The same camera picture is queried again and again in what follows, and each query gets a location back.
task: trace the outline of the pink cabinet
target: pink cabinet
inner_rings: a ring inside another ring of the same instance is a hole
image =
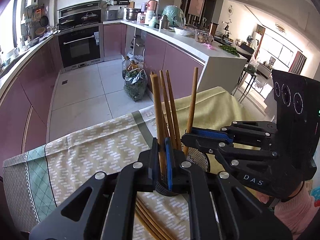
[[[123,57],[126,56],[126,52],[125,52],[126,37],[127,37],[127,25],[122,23],[121,24],[121,55]]]
[[[19,79],[0,100],[0,176],[4,160],[21,154],[25,125],[31,104]]]
[[[164,54],[167,42],[151,34],[146,35],[144,51],[144,70],[148,77],[148,88],[152,91],[150,73],[154,71],[159,76],[159,71],[163,68]],[[161,100],[163,99],[162,90],[160,90]]]
[[[36,52],[18,76],[31,105],[45,125],[58,76],[46,45]]]
[[[28,123],[24,152],[35,149],[46,143],[47,127],[32,108]]]
[[[121,58],[121,24],[103,26],[104,60]]]
[[[198,67],[198,80],[203,66],[189,57],[185,52],[167,44],[163,63],[163,72],[169,70],[174,98],[191,95],[193,71]]]

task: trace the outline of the green vegetables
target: green vegetables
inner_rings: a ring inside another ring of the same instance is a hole
[[[231,46],[227,46],[227,45],[220,45],[219,48],[225,50],[226,52],[231,53],[232,55],[235,55],[237,57],[240,57],[236,48],[231,47]]]
[[[128,96],[131,97],[133,101],[142,99],[147,87],[147,75],[145,71],[140,68],[127,71],[124,80],[124,91]]]

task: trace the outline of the tablecloth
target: tablecloth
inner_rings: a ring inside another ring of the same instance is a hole
[[[190,97],[177,99],[175,104],[182,135]],[[253,119],[223,88],[197,94],[193,126],[219,130],[234,120]],[[111,174],[137,161],[141,151],[150,149],[153,137],[156,121],[154,107],[150,106],[4,161],[4,190],[15,226],[21,231],[31,231],[97,171]],[[223,170],[213,155],[209,159],[211,172]],[[138,197],[177,239],[190,238],[188,203],[182,195],[166,197],[154,191],[139,192]],[[133,239],[152,238],[135,219]]]

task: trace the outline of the hand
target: hand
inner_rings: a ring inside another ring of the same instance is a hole
[[[297,195],[298,192],[299,192],[299,190],[300,190],[301,187],[302,187],[302,184],[303,184],[303,181],[299,184],[299,186],[295,189],[295,191],[292,192],[292,194],[291,194],[290,196],[288,196],[288,197],[293,197],[293,196]],[[260,202],[267,204],[268,201],[269,201],[270,196],[268,196],[268,195],[266,195],[266,194],[263,194],[263,193],[257,191],[257,193],[256,193],[256,198],[257,198]]]

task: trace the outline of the oven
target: oven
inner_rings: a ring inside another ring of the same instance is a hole
[[[104,60],[102,23],[63,31],[58,39],[63,72]]]

